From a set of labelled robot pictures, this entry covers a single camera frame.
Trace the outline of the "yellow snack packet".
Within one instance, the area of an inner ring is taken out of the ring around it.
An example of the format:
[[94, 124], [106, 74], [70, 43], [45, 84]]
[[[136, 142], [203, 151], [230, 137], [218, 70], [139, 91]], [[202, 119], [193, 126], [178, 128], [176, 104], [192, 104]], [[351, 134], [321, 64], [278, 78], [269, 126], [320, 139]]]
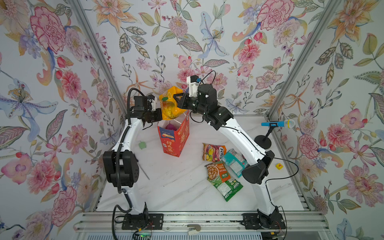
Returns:
[[178, 108], [176, 100], [173, 98], [175, 94], [182, 94], [183, 91], [177, 87], [171, 87], [162, 95], [160, 95], [162, 119], [165, 121], [178, 118], [186, 110]]

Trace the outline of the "red paper gift bag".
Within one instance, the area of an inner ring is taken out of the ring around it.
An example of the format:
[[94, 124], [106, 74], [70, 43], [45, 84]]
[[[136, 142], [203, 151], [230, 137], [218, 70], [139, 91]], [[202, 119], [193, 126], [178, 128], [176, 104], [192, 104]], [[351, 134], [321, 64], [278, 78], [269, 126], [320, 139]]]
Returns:
[[[165, 154], [179, 157], [190, 135], [190, 111], [186, 111], [173, 120], [162, 120], [157, 124], [160, 141]], [[171, 122], [179, 129], [177, 131], [166, 130], [166, 125]]]

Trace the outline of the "orange candy snack packet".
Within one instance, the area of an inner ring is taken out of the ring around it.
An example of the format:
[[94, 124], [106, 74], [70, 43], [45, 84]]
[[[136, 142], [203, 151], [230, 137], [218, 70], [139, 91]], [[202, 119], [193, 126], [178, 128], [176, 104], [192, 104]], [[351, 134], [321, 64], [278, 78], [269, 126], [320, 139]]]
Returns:
[[203, 161], [219, 162], [227, 153], [227, 148], [223, 145], [211, 145], [203, 143]]

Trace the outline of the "purple snack packet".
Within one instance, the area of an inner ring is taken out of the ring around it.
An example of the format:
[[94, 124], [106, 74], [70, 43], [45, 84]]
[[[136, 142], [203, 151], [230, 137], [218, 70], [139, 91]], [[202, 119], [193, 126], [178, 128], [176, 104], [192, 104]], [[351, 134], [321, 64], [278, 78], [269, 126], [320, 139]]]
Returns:
[[166, 130], [171, 130], [171, 131], [177, 131], [179, 128], [178, 128], [176, 125], [174, 125], [174, 124], [172, 124], [171, 122], [169, 122], [169, 123], [166, 125], [165, 129], [166, 129]]

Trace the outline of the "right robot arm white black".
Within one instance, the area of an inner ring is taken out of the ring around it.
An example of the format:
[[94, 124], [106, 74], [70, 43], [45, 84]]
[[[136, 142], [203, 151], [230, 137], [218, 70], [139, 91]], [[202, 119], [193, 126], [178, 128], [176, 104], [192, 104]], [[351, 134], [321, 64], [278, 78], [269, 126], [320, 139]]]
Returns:
[[260, 224], [268, 228], [279, 217], [279, 210], [271, 199], [267, 180], [268, 168], [275, 155], [260, 147], [239, 125], [226, 107], [220, 106], [217, 91], [208, 84], [202, 84], [191, 94], [174, 94], [177, 107], [190, 110], [203, 116], [203, 120], [227, 137], [245, 157], [249, 166], [243, 172], [243, 178], [253, 185], [258, 203]]

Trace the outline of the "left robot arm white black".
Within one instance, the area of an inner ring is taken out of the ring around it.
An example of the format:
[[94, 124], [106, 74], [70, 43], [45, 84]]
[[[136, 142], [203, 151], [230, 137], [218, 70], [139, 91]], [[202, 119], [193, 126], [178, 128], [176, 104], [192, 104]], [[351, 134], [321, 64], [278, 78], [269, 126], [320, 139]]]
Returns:
[[104, 152], [103, 163], [107, 181], [128, 202], [127, 210], [116, 207], [125, 214], [123, 223], [146, 224], [150, 217], [146, 203], [135, 186], [139, 180], [140, 167], [132, 148], [146, 123], [153, 125], [162, 120], [162, 110], [156, 107], [157, 100], [152, 94], [146, 96], [139, 89], [132, 88], [128, 92], [128, 99], [132, 92], [138, 93], [134, 96], [134, 105], [130, 106], [130, 101], [127, 101], [128, 112], [122, 134], [112, 150]]

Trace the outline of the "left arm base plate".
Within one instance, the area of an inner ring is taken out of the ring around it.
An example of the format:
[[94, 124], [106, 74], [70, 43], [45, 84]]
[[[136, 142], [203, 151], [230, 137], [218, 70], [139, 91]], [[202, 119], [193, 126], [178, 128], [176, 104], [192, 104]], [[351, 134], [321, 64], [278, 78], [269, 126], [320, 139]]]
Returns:
[[122, 230], [162, 230], [164, 214], [126, 214], [122, 223]]

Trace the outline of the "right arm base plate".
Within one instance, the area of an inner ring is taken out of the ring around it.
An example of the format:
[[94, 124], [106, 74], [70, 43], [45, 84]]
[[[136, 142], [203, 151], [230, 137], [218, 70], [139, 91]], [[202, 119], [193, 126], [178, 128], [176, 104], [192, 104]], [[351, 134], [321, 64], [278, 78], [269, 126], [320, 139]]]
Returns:
[[242, 217], [246, 230], [285, 230], [287, 228], [281, 214], [267, 216], [258, 213], [244, 213]]

